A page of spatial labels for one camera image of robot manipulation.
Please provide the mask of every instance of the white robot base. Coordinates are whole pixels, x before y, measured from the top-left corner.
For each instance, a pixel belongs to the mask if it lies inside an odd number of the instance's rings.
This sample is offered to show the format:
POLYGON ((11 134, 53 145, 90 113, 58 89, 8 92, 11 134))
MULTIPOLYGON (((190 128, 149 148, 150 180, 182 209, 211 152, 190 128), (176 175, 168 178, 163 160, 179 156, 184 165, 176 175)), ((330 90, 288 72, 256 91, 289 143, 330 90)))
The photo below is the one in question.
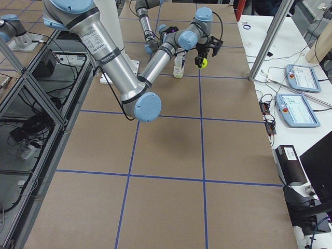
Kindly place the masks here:
MULTIPOLYGON (((41 40, 42 35, 29 34, 31 40, 41 40)), ((17 46, 16 42, 13 40, 8 46, 13 52, 32 52, 38 45, 37 42, 32 42, 29 46, 21 48, 17 46)))

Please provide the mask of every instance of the label sticker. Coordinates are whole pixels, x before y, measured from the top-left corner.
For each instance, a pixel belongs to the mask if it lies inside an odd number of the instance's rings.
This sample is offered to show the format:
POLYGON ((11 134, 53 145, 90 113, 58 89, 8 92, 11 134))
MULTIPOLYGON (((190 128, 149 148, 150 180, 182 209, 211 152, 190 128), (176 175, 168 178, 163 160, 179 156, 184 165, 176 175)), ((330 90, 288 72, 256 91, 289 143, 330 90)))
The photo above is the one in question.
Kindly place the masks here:
POLYGON ((114 52, 111 52, 108 55, 101 58, 100 60, 98 60, 98 62, 100 63, 100 65, 105 65, 108 62, 110 62, 111 60, 113 60, 116 56, 117 55, 114 52))
POLYGON ((82 36, 81 39, 92 54, 98 53, 100 50, 106 47, 103 39, 95 29, 91 29, 87 34, 82 36))
POLYGON ((295 152, 294 152, 293 148, 285 147, 284 149, 285 149, 287 159, 289 161, 296 161, 296 156, 295 156, 295 152))

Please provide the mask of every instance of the person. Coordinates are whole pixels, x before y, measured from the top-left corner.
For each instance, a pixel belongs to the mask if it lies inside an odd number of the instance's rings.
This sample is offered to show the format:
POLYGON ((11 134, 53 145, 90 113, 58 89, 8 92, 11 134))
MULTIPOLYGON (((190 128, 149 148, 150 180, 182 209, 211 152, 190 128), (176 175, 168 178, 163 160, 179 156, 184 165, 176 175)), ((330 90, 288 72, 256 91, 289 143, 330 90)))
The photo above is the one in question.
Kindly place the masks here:
MULTIPOLYGON (((275 16, 277 13, 282 0, 256 0, 255 11, 260 16, 275 16)), ((298 0, 295 0, 292 4, 289 13, 294 15, 295 5, 298 0)))

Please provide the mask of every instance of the screen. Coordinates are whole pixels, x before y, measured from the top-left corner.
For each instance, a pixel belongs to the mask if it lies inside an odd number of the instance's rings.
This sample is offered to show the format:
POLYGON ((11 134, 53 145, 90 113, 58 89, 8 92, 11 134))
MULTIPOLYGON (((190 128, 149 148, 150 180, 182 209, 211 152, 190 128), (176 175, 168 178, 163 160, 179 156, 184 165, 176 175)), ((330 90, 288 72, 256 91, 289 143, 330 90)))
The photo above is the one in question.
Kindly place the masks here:
POLYGON ((283 100, 294 123, 316 123, 302 96, 285 95, 283 100))
POLYGON ((293 66, 293 72, 295 75, 297 86, 317 89, 315 80, 314 80, 312 72, 311 72, 311 68, 293 66))
POLYGON ((332 131, 300 156, 302 166, 322 203, 332 199, 332 131))

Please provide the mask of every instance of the white desk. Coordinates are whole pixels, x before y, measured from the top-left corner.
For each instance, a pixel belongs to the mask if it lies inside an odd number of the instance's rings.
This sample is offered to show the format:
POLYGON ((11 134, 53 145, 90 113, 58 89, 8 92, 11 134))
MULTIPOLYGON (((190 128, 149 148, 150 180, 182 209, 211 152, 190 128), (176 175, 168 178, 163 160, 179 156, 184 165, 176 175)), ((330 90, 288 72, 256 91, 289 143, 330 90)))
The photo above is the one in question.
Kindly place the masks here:
MULTIPOLYGON (((241 38, 243 41, 243 45, 246 51, 247 56, 257 56, 262 43, 265 39, 266 32, 268 27, 272 21, 272 17, 262 17, 262 16, 242 16, 240 22, 238 22, 238 26, 241 33, 241 38), (250 25, 251 28, 246 30, 243 28, 243 23, 250 25)), ((303 39, 301 33, 298 31, 295 26, 293 20, 291 18, 286 18, 284 21, 276 39, 273 42, 273 45, 270 48, 270 52, 273 54, 271 57, 267 57, 266 61, 263 63, 261 69, 264 72, 268 72, 269 67, 281 67, 286 68, 288 64, 296 64, 299 65, 313 65, 309 64, 305 55, 308 53, 309 48, 305 48, 307 46, 305 40, 303 39), (281 57, 289 57, 297 53, 296 55, 290 58, 283 58, 277 60, 270 60, 274 58, 281 57)), ((249 63, 249 67, 251 68, 255 61, 255 58, 247 57, 247 61, 249 63)), ((326 79, 326 75, 320 66, 316 66, 314 68, 318 79, 326 79)), ((273 80, 282 82, 286 76, 286 70, 278 69, 278 68, 270 68, 269 74, 272 76, 273 80)), ((266 81, 266 77, 259 73, 256 76, 256 79, 259 81, 266 81)), ((278 91, 278 85, 274 83, 268 83, 268 85, 273 88, 275 91, 278 91)), ((323 100, 327 103, 332 104, 332 84, 330 81, 321 81, 320 82, 322 92, 321 93, 310 93, 317 99, 323 100)), ((266 86, 266 84, 255 82, 256 90, 261 91, 263 94, 270 93, 275 96, 275 91, 266 86)), ((279 93, 292 93, 286 88, 281 88, 279 93)), ((257 97, 260 99, 261 93, 257 92, 257 97)), ((308 99, 311 107, 313 109, 326 109, 327 106, 323 106, 321 104, 317 104, 312 100, 308 99)), ((274 108, 275 102, 271 102, 270 111, 274 115, 276 120, 276 132, 277 135, 274 136, 274 144, 272 149, 277 148, 281 144, 291 144, 294 145, 295 150, 298 156, 302 155, 307 149, 309 149, 312 145, 314 145, 317 141, 319 141, 322 137, 324 137, 328 132, 332 130, 332 111, 318 112, 315 113, 318 120, 321 123, 321 126, 318 128, 289 128, 286 123, 283 121, 281 115, 278 113, 277 108, 274 108)), ((299 186, 296 190, 305 195, 304 186, 299 186)), ((307 241, 310 243, 310 236, 306 236, 307 241)), ((326 234, 317 234, 315 235, 317 239, 313 243, 313 248, 330 248, 332 245, 332 233, 326 234)))

